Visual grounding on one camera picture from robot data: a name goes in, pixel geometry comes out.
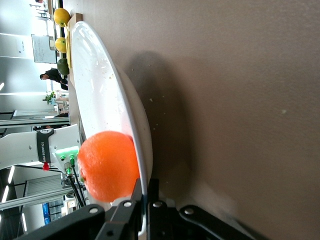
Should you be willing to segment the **yellow lemon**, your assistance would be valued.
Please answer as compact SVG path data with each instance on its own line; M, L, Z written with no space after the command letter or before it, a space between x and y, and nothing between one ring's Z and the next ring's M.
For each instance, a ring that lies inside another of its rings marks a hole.
M55 48L57 51L66 54L67 53L67 42L64 37L59 37L55 40Z
M70 18L69 12L61 7L57 8L53 13L54 22L62 28L68 24Z

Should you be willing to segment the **wooden cutting board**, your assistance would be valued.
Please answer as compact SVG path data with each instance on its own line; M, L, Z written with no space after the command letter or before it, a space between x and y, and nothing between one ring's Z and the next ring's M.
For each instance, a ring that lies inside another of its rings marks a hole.
M72 62L72 30L74 29L76 23L82 21L82 19L83 19L83 15L81 13L75 13L67 23L69 27L69 32L70 32L71 62ZM73 67L69 69L68 81L72 84L73 87L75 87Z

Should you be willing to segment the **person in dark clothes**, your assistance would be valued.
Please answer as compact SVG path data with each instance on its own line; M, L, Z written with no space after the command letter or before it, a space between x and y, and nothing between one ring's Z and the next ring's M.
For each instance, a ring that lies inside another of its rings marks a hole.
M51 68L50 70L47 70L45 73L40 74L39 78L41 80L51 80L54 81L58 84L60 84L60 87L62 90L68 91L68 81L60 75L58 69L56 68Z

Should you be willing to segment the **white round plate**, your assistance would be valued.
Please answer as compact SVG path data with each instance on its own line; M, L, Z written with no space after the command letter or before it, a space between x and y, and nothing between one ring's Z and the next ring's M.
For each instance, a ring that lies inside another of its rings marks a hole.
M141 99L129 77L113 63L101 38L88 23L77 22L71 36L75 92L85 138L104 131L128 135L134 143L142 195L146 198L153 169L153 148ZM91 197L97 203L116 206L130 196L113 202Z

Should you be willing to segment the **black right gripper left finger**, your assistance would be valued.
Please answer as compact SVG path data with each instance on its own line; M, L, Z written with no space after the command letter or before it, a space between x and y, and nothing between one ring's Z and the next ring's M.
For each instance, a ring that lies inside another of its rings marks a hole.
M139 240L143 223L143 194L139 178L130 199L123 200L110 211L96 240Z

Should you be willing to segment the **potted green plant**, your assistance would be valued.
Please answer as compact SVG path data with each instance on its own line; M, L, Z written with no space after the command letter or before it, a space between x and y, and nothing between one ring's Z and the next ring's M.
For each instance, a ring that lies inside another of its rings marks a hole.
M56 98L56 93L54 91L51 91L51 92L47 92L46 96L44 97L44 99L42 101L46 102L47 105L51 105L52 99L55 99L55 98Z

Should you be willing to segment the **yellow plastic knife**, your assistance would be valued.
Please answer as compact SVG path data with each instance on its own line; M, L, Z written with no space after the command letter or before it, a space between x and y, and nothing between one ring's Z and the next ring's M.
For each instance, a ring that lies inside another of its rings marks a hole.
M66 59L67 59L67 64L68 68L72 68L72 59L71 59L71 41L70 41L70 30L69 26L65 23L64 24L65 28L65 39L66 39Z

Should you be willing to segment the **whiteboard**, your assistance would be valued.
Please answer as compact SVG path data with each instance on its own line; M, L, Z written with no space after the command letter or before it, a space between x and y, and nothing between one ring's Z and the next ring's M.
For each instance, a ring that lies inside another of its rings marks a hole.
M48 35L31 35L33 59L35 63L56 64L57 51L54 38Z

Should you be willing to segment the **orange fruit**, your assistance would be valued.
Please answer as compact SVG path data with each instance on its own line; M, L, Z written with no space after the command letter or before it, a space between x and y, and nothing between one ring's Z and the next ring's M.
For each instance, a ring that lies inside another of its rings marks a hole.
M130 196L140 178L134 142L117 131L102 131L87 138L77 159L86 189L100 202Z

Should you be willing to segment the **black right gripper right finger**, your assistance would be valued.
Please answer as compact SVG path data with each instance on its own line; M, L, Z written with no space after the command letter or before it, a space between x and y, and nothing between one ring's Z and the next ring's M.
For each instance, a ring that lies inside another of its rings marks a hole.
M174 215L177 211L173 199L161 196L160 181L152 178L147 189L147 240L174 240Z

